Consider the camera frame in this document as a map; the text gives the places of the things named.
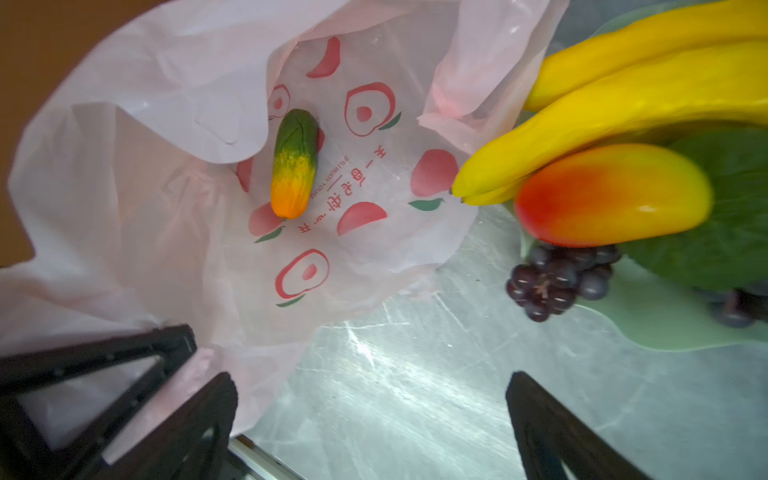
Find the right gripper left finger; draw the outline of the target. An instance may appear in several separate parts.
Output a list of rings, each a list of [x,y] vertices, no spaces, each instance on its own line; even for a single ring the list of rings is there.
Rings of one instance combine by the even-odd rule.
[[[95,479],[216,479],[238,404],[236,386],[220,373]]]

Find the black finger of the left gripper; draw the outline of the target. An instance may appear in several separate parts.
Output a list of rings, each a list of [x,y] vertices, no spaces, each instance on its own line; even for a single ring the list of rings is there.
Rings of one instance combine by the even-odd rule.
[[[2,478],[105,469],[105,448],[196,349],[192,329],[177,325],[2,357]]]

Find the pink plastic bag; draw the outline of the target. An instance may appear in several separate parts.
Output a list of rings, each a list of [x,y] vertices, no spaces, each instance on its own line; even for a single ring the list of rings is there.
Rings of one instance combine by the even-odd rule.
[[[171,323],[198,351],[116,460],[219,372],[252,428],[323,324],[424,286],[477,211],[457,168],[511,122],[563,1],[174,1],[123,26],[27,126],[9,190],[35,249],[1,273],[1,351]],[[306,211],[271,206],[293,109]]]

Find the red yellow mango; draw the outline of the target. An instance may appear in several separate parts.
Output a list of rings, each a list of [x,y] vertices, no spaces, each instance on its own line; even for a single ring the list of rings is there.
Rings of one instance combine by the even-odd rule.
[[[708,177],[689,158],[661,146],[619,144],[543,168],[523,184],[514,212],[539,240],[597,247],[690,230],[713,204]]]

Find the small orange green fruit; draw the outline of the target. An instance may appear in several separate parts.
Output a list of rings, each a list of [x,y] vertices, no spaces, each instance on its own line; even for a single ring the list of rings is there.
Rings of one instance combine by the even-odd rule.
[[[307,110],[290,110],[276,137],[270,201],[282,219],[296,219],[307,209],[317,171],[319,125]]]

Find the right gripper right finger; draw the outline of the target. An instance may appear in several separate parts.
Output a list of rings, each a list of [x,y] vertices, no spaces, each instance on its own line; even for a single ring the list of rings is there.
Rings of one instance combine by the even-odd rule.
[[[527,373],[512,374],[506,403],[528,479],[649,479]]]

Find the yellow banana bunch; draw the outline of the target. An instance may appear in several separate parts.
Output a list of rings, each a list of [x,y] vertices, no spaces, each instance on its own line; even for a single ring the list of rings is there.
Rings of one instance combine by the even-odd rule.
[[[767,5],[717,1],[635,21],[546,58],[529,118],[474,153],[453,195],[482,205],[588,146],[700,122],[767,122]]]

